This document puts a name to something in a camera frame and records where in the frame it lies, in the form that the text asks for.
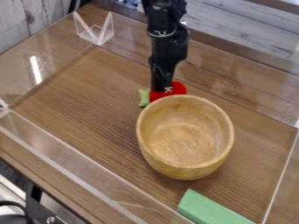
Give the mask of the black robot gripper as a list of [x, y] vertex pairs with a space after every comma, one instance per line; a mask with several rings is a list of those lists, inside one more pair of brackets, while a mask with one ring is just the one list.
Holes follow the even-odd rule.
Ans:
[[150, 89], [173, 91], [173, 71], [186, 58], [189, 32], [181, 19], [186, 13], [185, 0], [141, 0], [146, 16], [146, 34], [152, 41]]

